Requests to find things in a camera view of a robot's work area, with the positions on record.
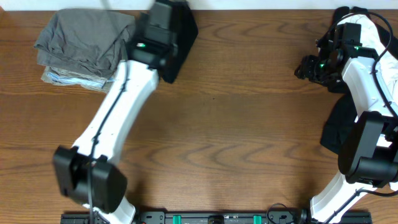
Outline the black leggings with red waistband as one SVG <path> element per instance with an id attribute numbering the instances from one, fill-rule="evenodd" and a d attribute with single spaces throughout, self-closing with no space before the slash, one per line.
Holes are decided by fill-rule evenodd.
<path id="1" fill-rule="evenodd" d="M 187 1 L 162 1 L 169 6 L 166 12 L 167 30 L 171 31 L 172 58 L 164 68 L 162 78 L 167 83 L 173 83 L 188 57 L 188 54 L 198 35 L 198 26 Z"/>

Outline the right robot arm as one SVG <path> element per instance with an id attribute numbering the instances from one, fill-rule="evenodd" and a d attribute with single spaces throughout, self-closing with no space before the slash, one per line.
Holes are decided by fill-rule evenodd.
<path id="1" fill-rule="evenodd" d="M 356 110 L 338 151 L 338 172 L 310 201 L 307 223 L 370 223 L 347 211 L 366 194 L 397 195 L 397 106 L 378 70 L 375 49 L 351 45 L 305 56 L 294 74 L 299 79 L 347 92 Z"/>

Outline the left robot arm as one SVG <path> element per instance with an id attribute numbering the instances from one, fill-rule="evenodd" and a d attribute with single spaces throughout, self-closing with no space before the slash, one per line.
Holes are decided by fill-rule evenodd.
<path id="1" fill-rule="evenodd" d="M 94 118 L 72 147 L 59 146 L 53 166 L 60 193 L 88 209 L 80 223 L 132 223 L 136 209 L 125 197 L 127 177 L 118 169 L 137 115 L 159 80 L 178 72 L 180 48 L 154 40 L 130 43 L 116 79 Z"/>

